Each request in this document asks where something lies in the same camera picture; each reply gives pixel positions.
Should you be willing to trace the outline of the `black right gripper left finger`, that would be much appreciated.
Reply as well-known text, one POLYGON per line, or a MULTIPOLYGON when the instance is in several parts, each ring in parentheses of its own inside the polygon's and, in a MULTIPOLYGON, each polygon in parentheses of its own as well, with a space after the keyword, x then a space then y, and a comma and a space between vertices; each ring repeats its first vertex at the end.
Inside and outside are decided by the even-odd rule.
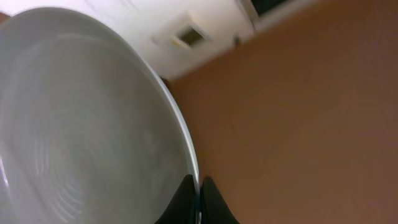
POLYGON ((155 224, 196 224, 196 202, 193 176, 188 174, 155 224))

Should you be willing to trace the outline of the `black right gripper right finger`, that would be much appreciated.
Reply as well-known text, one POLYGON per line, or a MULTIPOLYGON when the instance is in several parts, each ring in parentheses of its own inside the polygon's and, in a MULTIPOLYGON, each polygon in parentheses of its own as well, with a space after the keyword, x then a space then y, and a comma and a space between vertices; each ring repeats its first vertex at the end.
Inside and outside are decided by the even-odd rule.
POLYGON ((200 189, 201 224, 239 224, 211 177, 205 177, 200 189))

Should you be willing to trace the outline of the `white round plate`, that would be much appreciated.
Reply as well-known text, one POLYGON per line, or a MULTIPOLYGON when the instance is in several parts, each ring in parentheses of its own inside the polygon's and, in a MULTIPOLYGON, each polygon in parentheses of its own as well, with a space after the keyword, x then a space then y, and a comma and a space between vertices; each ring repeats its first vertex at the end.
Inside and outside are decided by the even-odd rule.
POLYGON ((2 223, 155 223, 188 174, 198 200, 178 106, 115 31, 54 7, 2 23, 2 223))

